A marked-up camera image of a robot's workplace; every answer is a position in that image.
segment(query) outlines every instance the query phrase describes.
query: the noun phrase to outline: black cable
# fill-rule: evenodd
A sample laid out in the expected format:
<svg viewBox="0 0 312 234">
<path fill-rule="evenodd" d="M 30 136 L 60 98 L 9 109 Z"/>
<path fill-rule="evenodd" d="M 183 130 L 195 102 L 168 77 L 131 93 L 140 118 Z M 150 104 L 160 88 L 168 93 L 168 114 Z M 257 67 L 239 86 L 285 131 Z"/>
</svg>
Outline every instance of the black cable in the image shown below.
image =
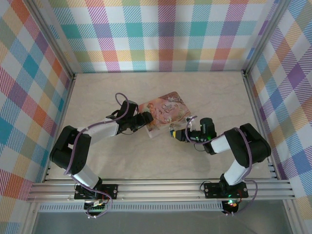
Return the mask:
<svg viewBox="0 0 312 234">
<path fill-rule="evenodd" d="M 196 147 L 195 147 L 195 144 L 194 144 L 194 149 L 196 149 Z M 198 150 L 198 149 L 196 149 L 197 151 L 199 151 L 199 152 L 204 152 L 205 150 Z"/>
<path fill-rule="evenodd" d="M 204 193 L 205 191 L 201 189 L 201 186 L 203 186 L 203 184 L 204 184 L 205 182 L 209 182 L 209 183 L 211 183 L 211 182 L 210 182 L 210 181 L 208 181 L 208 180 L 205 180 L 204 182 L 202 182 L 202 183 L 201 183 L 201 185 L 199 186 L 199 190 L 201 190 L 203 193 Z"/>
</svg>

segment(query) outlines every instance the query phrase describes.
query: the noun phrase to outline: beige floor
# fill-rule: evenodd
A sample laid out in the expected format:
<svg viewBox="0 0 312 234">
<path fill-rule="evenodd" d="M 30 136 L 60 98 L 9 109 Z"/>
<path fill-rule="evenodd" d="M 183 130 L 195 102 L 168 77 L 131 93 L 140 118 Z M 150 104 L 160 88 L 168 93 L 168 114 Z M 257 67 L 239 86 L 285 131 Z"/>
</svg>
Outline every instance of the beige floor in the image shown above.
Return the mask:
<svg viewBox="0 0 312 234">
<path fill-rule="evenodd" d="M 101 121 L 119 109 L 116 92 L 141 104 L 172 91 L 198 115 L 197 122 L 211 117 L 218 134 L 247 122 L 256 127 L 240 72 L 81 74 L 64 126 L 85 127 Z M 169 133 L 150 139 L 141 129 L 93 145 L 87 164 L 102 178 L 219 178 L 233 159 L 231 151 L 211 156 Z M 52 163 L 49 178 L 63 178 L 62 174 Z M 249 177 L 270 177 L 266 160 L 255 166 Z"/>
</svg>

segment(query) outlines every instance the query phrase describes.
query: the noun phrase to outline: colorful plaid wall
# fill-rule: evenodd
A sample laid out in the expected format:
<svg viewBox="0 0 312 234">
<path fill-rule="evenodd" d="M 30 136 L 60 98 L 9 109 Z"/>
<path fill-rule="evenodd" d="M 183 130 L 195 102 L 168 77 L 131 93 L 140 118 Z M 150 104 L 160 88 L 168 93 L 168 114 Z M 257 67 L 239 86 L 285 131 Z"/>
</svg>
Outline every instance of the colorful plaid wall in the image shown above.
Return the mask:
<svg viewBox="0 0 312 234">
<path fill-rule="evenodd" d="M 0 234 L 14 234 L 40 182 L 69 78 L 22 0 L 0 1 Z"/>
<path fill-rule="evenodd" d="M 37 5 L 73 69 L 93 73 L 241 70 L 277 2 L 37 0 Z"/>
<path fill-rule="evenodd" d="M 251 82 L 279 170 L 312 233 L 312 0 L 292 0 Z"/>
</svg>

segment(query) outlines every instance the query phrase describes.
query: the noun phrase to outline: black bracket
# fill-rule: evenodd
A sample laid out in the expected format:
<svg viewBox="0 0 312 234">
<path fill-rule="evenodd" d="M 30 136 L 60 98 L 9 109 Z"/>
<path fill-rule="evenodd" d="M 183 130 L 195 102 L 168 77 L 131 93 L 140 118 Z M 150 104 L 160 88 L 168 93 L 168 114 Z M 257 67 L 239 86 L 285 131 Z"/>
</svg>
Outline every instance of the black bracket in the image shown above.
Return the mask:
<svg viewBox="0 0 312 234">
<path fill-rule="evenodd" d="M 75 187 L 74 200 L 98 200 L 98 199 L 108 199 L 100 193 L 91 192 L 80 185 Z M 117 199 L 118 185 L 117 184 L 101 184 L 97 187 L 97 190 L 105 192 L 112 197 L 113 200 Z"/>
<path fill-rule="evenodd" d="M 241 182 L 232 186 L 231 191 L 227 191 L 226 194 L 222 191 L 219 183 L 204 183 L 205 198 L 247 198 L 248 190 L 246 184 Z"/>
</svg>

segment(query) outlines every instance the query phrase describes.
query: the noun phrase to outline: gray floor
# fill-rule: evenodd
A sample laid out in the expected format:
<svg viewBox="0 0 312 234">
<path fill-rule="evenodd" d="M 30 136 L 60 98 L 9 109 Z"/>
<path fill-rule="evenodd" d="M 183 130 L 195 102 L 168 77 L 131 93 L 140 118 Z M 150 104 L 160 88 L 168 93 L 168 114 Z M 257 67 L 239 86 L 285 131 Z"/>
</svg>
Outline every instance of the gray floor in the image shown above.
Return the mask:
<svg viewBox="0 0 312 234">
<path fill-rule="evenodd" d="M 234 217 L 221 212 L 39 213 L 34 234 L 291 234 L 282 201 L 255 201 Z"/>
</svg>

